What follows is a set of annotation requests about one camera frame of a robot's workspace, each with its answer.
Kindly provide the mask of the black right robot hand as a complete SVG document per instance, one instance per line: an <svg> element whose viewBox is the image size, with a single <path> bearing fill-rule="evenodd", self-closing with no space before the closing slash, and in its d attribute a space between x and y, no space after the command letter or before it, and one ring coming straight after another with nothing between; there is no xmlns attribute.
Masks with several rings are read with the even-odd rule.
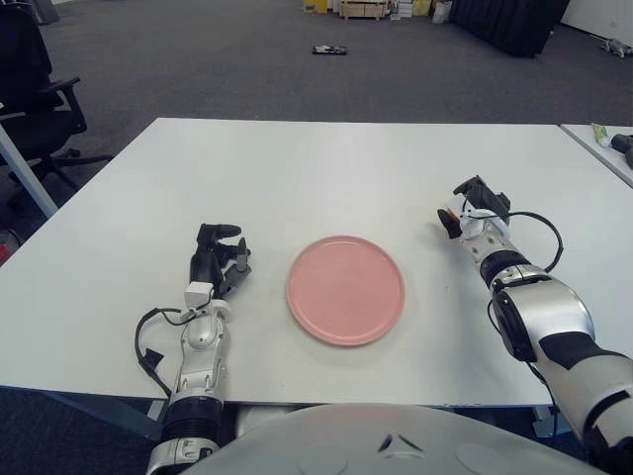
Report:
<svg viewBox="0 0 633 475"><path fill-rule="evenodd" d="M495 193L476 175L453 191L448 206L437 215L450 239L474 239L492 232L508 238L509 207L503 193Z"/></svg>

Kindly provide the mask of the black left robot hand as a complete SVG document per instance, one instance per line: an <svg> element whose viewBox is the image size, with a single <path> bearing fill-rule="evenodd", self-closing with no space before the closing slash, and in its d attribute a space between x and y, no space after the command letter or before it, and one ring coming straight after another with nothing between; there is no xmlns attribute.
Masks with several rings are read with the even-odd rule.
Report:
<svg viewBox="0 0 633 475"><path fill-rule="evenodd" d="M212 298L223 299L251 273L251 254L246 239L237 244L223 243L225 238L238 237L241 227L227 224L201 224L197 248L190 260L189 280L213 285Z"/></svg>

